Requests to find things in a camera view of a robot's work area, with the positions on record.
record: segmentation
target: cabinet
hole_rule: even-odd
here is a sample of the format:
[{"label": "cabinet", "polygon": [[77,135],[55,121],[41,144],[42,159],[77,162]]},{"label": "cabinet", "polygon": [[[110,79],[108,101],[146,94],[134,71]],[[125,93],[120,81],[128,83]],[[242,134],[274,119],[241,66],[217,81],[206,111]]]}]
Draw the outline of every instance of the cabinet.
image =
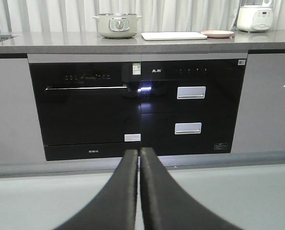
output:
[{"label": "cabinet", "polygon": [[285,150],[285,53],[249,54],[231,152]]},{"label": "cabinet", "polygon": [[26,58],[0,59],[0,164],[45,161]]}]

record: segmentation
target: white curtain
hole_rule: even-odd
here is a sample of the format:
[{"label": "white curtain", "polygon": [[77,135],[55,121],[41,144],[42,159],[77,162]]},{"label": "white curtain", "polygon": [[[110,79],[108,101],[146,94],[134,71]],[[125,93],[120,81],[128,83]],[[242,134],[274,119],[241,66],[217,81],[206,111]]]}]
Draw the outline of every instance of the white curtain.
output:
[{"label": "white curtain", "polygon": [[[240,0],[0,0],[0,32],[97,31],[93,15],[117,12],[142,15],[140,32],[231,30],[239,4]],[[275,4],[275,19],[279,9],[280,3]]]}]

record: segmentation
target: white tray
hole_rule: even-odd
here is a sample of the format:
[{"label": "white tray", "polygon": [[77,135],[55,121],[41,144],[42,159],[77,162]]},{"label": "white tray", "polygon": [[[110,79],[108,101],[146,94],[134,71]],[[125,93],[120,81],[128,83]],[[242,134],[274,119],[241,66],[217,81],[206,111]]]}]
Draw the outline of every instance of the white tray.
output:
[{"label": "white tray", "polygon": [[147,41],[161,40],[201,40],[208,36],[197,32],[159,32],[159,33],[142,33],[142,37]]}]

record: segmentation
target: rice cooker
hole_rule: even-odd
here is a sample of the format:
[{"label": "rice cooker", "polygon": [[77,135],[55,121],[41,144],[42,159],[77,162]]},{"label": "rice cooker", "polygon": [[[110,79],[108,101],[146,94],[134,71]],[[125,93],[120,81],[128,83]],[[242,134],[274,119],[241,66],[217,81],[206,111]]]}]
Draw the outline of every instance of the rice cooker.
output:
[{"label": "rice cooker", "polygon": [[242,5],[238,12],[237,28],[248,32],[270,29],[273,24],[272,4],[272,0],[261,0],[260,4]]},{"label": "rice cooker", "polygon": [[108,38],[129,38],[137,34],[137,21],[141,16],[135,13],[101,13],[93,16],[98,21],[98,32]]}]

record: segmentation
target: pink plate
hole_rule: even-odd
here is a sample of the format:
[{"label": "pink plate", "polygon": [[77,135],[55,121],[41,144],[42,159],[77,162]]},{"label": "pink plate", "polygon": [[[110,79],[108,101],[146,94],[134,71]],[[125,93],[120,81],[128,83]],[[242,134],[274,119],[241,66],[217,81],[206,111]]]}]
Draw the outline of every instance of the pink plate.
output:
[{"label": "pink plate", "polygon": [[201,31],[201,34],[207,35],[208,37],[212,38],[227,38],[231,37],[234,34],[234,32],[226,30],[204,30]]}]

